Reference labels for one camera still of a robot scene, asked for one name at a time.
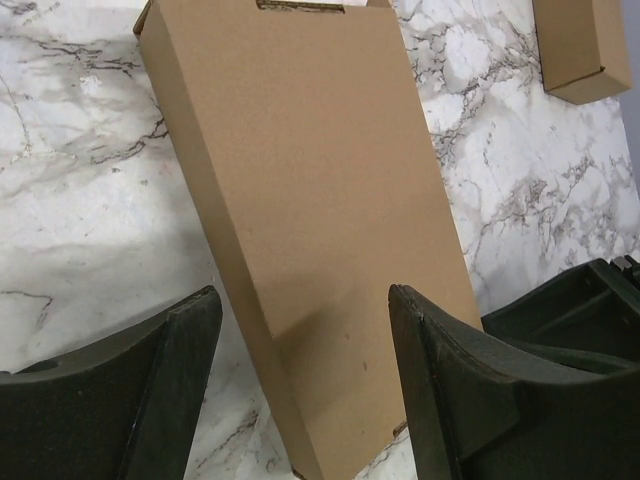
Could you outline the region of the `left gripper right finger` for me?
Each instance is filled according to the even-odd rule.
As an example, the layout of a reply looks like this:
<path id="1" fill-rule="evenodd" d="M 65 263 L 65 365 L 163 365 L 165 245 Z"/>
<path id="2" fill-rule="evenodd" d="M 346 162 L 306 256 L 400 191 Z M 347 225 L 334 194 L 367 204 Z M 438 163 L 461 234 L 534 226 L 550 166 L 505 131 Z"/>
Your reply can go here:
<path id="1" fill-rule="evenodd" d="M 600 374 L 527 353 L 414 288 L 388 294 L 421 479 L 635 479 L 639 373 Z"/>

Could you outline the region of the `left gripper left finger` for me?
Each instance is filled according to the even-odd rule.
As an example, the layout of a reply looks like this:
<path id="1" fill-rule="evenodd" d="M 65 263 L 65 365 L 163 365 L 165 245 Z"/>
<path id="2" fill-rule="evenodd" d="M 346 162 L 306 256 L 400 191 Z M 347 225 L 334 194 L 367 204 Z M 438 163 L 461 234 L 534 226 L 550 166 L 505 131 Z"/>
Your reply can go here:
<path id="1" fill-rule="evenodd" d="M 94 343 L 3 372 L 2 478 L 183 478 L 222 320 L 208 285 Z"/>

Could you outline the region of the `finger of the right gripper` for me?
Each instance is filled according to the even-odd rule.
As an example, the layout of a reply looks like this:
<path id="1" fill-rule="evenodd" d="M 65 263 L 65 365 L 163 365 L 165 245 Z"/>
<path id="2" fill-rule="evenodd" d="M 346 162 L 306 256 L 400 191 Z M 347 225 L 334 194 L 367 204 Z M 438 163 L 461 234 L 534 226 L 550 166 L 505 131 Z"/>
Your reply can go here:
<path id="1" fill-rule="evenodd" d="M 482 317 L 486 333 L 578 370 L 639 367 L 639 262 L 625 255 L 572 267 Z"/>

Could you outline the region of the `brown cardboard box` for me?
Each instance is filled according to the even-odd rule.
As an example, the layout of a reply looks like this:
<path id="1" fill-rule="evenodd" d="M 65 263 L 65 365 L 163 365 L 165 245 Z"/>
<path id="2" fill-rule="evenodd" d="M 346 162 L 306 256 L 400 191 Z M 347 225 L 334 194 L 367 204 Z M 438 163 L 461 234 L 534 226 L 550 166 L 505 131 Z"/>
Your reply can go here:
<path id="1" fill-rule="evenodd" d="M 294 472 L 405 420 L 388 291 L 480 314 L 386 1 L 151 1 L 141 56 Z"/>

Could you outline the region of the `small folded cardboard box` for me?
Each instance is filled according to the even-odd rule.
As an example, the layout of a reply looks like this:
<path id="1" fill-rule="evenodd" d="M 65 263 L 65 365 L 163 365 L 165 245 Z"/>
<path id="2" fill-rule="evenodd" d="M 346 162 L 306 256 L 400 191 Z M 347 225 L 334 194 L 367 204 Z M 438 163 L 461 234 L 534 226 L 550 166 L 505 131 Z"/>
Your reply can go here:
<path id="1" fill-rule="evenodd" d="M 545 91 L 573 105 L 633 87 L 619 0 L 532 2 Z"/>

